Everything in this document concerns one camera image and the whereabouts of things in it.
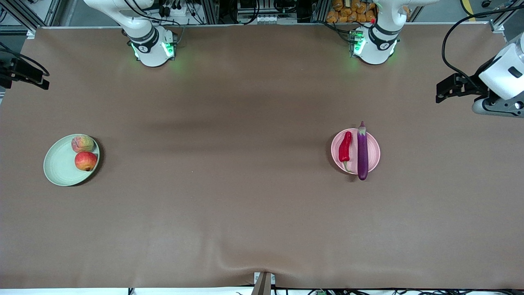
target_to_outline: apple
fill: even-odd
[[[80,170],[91,171],[95,168],[97,160],[92,152],[80,152],[74,157],[74,164]]]
[[[71,141],[71,147],[75,153],[91,152],[95,146],[93,139],[86,135],[78,135]]]

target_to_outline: green plate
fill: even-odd
[[[57,141],[47,152],[43,160],[43,172],[50,182],[60,186],[79,184],[86,180],[98,167],[100,162],[100,149],[94,139],[95,146],[91,152],[96,155],[98,161],[96,161],[93,170],[82,171],[75,166],[74,157],[77,153],[75,153],[71,147],[71,141],[75,136],[79,135],[85,134],[68,135]]]

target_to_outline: pepper stem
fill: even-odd
[[[346,170],[346,172],[350,173],[350,171],[347,169],[347,161],[344,161],[344,170]]]

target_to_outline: plate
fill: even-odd
[[[346,131],[351,132],[352,140],[350,145],[350,160],[347,163],[347,169],[350,171],[350,174],[355,175],[357,175],[357,130],[357,128],[342,130],[331,142],[331,156],[333,157],[333,160],[342,171],[347,172],[344,170],[344,164],[339,161],[339,146],[344,140],[344,134]],[[367,157],[369,161],[369,172],[371,172],[373,169],[375,169],[375,167],[378,165],[378,161],[380,160],[380,147],[378,146],[377,140],[373,137],[373,135],[369,134],[369,132],[367,133]]]
[[[100,149],[96,140],[90,136],[95,143],[94,149],[91,152],[98,158],[95,167],[91,171],[82,171],[74,164],[74,157],[77,153],[75,153],[71,147],[71,141],[75,136],[79,135],[88,136],[85,134],[68,135],[54,143],[47,152],[43,160],[43,172],[50,182],[59,186],[79,184],[96,170],[100,162]]]

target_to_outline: wire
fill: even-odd
[[[0,23],[3,22],[6,17],[7,17],[7,11],[2,8],[2,10],[0,10],[0,18],[2,18],[2,19],[0,19]]]
[[[365,27],[366,29],[371,29],[371,28],[372,28],[372,27],[366,27],[366,26],[364,26],[364,24],[363,24],[363,23],[360,23],[360,22],[357,22],[357,21],[354,21],[354,23],[357,23],[357,24],[359,24],[359,25],[361,25],[361,26]]]
[[[233,12],[234,12],[234,10],[235,10],[235,9],[234,9],[235,7],[233,7],[234,2],[235,2],[235,0],[231,0],[231,1],[230,1],[230,6],[229,6],[229,9],[228,9],[228,10],[229,10],[230,18],[231,18],[231,20],[233,21],[233,23],[238,24],[238,20],[237,20],[236,17],[234,17],[234,15],[233,15]]]
[[[336,28],[335,23],[333,23],[333,28],[335,28],[335,31],[339,35],[340,39],[342,39],[342,40],[344,40],[344,41],[346,41],[348,43],[351,43],[351,41],[349,39],[344,38],[342,33],[340,33],[340,30]]]
[[[341,30],[341,29],[337,29],[336,27],[334,26],[330,26],[328,23],[322,21],[322,20],[315,20],[314,21],[315,23],[319,23],[319,24],[323,24],[324,26],[328,27],[329,29],[333,30],[333,31],[339,31],[341,33],[346,33],[346,34],[349,34],[350,31],[348,30]]]
[[[204,21],[200,18],[200,15],[198,14],[197,9],[195,8],[195,3],[193,2],[193,0],[186,0],[185,3],[188,5],[188,8],[189,8],[189,2],[191,2],[191,6],[193,6],[193,11],[194,11],[196,17],[195,17],[195,15],[193,15],[193,12],[190,11],[190,12],[191,12],[191,16],[193,16],[193,18],[194,18],[194,19],[195,19],[199,24],[204,25]]]
[[[244,25],[249,25],[250,23],[252,23],[254,20],[257,19],[258,17],[258,13],[260,12],[260,3],[258,2],[258,0],[253,0],[253,17],[251,17],[251,19],[245,23]]]
[[[145,15],[145,11],[143,11],[140,6],[138,6],[138,4],[136,3],[136,0],[133,0],[133,3],[135,3],[136,7],[138,7],[138,9],[144,13],[144,14],[141,14],[140,12],[138,12],[134,7],[131,6],[131,4],[127,1],[127,0],[124,0],[124,2],[127,4],[127,6],[129,6],[129,8],[131,8],[132,11],[134,11],[136,14],[138,14],[139,16],[141,17],[145,17],[145,18],[149,18],[149,19],[154,19],[156,20],[157,22],[159,22],[159,24],[162,24],[162,22],[164,21],[163,19],[158,19],[158,18],[155,18],[155,17],[150,17],[150,16],[147,16]],[[177,24],[178,26],[180,26],[179,23],[175,22],[174,20],[169,20],[169,22],[172,22],[173,24]]]
[[[14,55],[16,56],[17,58],[19,59],[26,59],[26,60],[29,60],[30,62],[32,62],[33,64],[37,65],[40,70],[42,70],[42,75],[43,76],[46,76],[46,77],[49,77],[49,71],[43,67],[43,65],[39,64],[37,61],[35,61],[34,59],[30,58],[30,57],[27,57],[23,54],[20,54],[20,53],[17,53],[17,52],[14,52],[12,51],[11,49],[9,49],[9,47],[5,46],[5,44],[3,44],[2,42],[0,42],[0,46],[4,47],[5,49],[1,49],[0,48],[0,52],[6,52],[6,53],[9,53],[11,55]]]
[[[182,33],[180,34],[180,38],[178,38],[177,40],[177,44],[180,43],[180,41],[182,41],[182,37],[184,36],[184,32],[185,32],[185,27],[187,27],[188,25],[185,25],[184,28],[182,29]]]
[[[291,8],[291,9],[285,11],[285,10],[284,10],[284,9],[285,9],[284,7],[277,7],[277,2],[278,2],[278,1],[279,1],[279,0],[274,0],[274,1],[273,1],[273,7],[275,8],[276,11],[278,11],[278,12],[280,12],[280,13],[292,13],[292,12],[297,11],[297,4],[298,4],[298,2],[296,2],[295,6],[294,6],[293,8]]]
[[[475,83],[473,82],[473,80],[468,76],[466,75],[466,73],[464,73],[463,71],[459,70],[458,68],[456,68],[455,66],[453,66],[452,64],[450,64],[448,62],[448,60],[446,59],[446,43],[447,43],[447,39],[449,38],[451,32],[457,27],[459,26],[461,23],[463,23],[464,21],[470,19],[470,18],[473,18],[473,17],[479,17],[479,16],[488,16],[488,15],[492,15],[492,14],[497,14],[497,13],[504,13],[504,12],[508,12],[508,11],[515,11],[515,10],[519,10],[519,9],[522,9],[524,8],[524,5],[519,5],[519,6],[516,6],[516,7],[511,7],[511,8],[505,8],[505,9],[499,9],[499,10],[494,10],[494,11],[490,11],[490,12],[481,12],[481,13],[476,13],[476,14],[473,14],[473,15],[470,15],[470,16],[466,16],[464,18],[462,18],[461,20],[459,20],[458,22],[456,22],[451,28],[449,31],[447,31],[446,33],[446,36],[444,36],[444,40],[442,41],[442,60],[444,61],[444,63],[446,64],[447,67],[449,67],[450,69],[456,71],[457,73],[461,74],[463,77],[465,77],[468,82],[471,83],[471,85],[473,85],[473,87],[475,87],[475,89],[480,92],[480,93],[483,93],[483,94],[486,94],[482,89],[480,89],[480,87]]]

